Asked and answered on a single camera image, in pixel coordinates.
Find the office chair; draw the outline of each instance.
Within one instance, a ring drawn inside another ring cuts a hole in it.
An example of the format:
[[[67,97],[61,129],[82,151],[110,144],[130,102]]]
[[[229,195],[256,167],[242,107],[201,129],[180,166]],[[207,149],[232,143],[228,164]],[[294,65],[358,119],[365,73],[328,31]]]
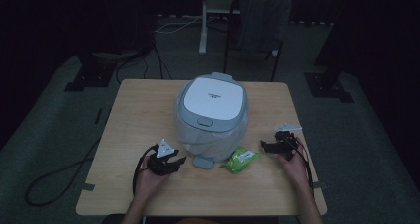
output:
[[[268,55],[265,60],[271,55],[275,57],[270,80],[273,82],[290,9],[291,0],[233,0],[228,16],[223,72],[226,73],[229,50],[266,52]],[[238,11],[240,20],[234,15]]]

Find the green snack bag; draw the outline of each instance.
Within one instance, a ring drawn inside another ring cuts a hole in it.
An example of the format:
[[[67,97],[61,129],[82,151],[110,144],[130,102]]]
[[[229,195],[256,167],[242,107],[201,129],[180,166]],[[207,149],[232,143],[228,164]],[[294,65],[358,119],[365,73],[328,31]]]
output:
[[[231,173],[236,174],[244,169],[247,164],[256,158],[258,158],[260,154],[251,152],[243,147],[238,147],[229,157],[222,167],[231,171]]]

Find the stand base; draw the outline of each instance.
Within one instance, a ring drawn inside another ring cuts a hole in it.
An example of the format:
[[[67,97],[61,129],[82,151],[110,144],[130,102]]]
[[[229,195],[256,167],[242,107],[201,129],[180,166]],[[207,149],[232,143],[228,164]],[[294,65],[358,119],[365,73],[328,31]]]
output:
[[[312,96],[325,98],[339,98],[342,103],[354,103],[350,93],[344,91],[340,81],[337,81],[329,90],[322,89],[322,73],[305,73],[306,81],[311,89]]]
[[[83,91],[85,87],[108,87],[117,63],[98,63],[98,69],[95,71],[95,73],[86,72],[86,68],[83,66],[78,72],[74,81],[70,82],[64,91],[77,92]]]

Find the human hand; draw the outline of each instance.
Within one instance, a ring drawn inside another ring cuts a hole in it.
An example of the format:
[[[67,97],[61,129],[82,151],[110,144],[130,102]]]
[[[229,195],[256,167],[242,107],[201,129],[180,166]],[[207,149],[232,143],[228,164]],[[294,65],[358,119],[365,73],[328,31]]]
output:
[[[299,144],[297,151],[299,151],[300,154],[303,154],[302,142],[298,137],[296,137],[296,141]],[[299,154],[294,154],[290,161],[288,161],[282,154],[277,154],[277,159],[294,185],[299,186],[308,184],[305,161],[299,156]]]
[[[158,188],[170,177],[169,175],[159,176],[147,169],[149,156],[146,156],[142,168],[136,180],[135,199],[149,199]]]

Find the gray carpet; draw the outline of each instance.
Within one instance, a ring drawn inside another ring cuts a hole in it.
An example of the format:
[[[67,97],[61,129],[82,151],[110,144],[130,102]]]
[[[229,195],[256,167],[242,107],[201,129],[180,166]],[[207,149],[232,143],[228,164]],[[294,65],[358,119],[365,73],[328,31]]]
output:
[[[188,21],[164,19],[160,23]],[[223,23],[212,27],[224,29]],[[326,183],[326,223],[419,223],[420,194],[407,174],[357,79],[341,74],[340,81],[355,103],[334,98],[314,98],[304,72],[322,72],[314,66],[330,28],[290,25],[275,81],[285,82],[309,144],[318,177]],[[225,34],[209,30],[206,56],[198,54],[200,28],[188,27],[171,34],[156,34],[157,48],[173,79],[192,79],[221,71]],[[247,58],[232,52],[227,73],[240,81],[268,81],[272,60]],[[121,69],[120,79],[159,79],[158,57],[150,53],[144,63],[133,61]],[[79,216],[75,206],[90,164],[83,167],[69,191],[45,207],[25,203],[24,192],[38,176],[80,161],[101,137],[119,84],[107,88],[64,92],[80,68],[76,57],[52,78],[25,121],[0,154],[0,223],[101,223],[103,216]],[[46,179],[31,197],[46,201],[68,184],[76,168]],[[280,217],[281,223],[296,223]]]

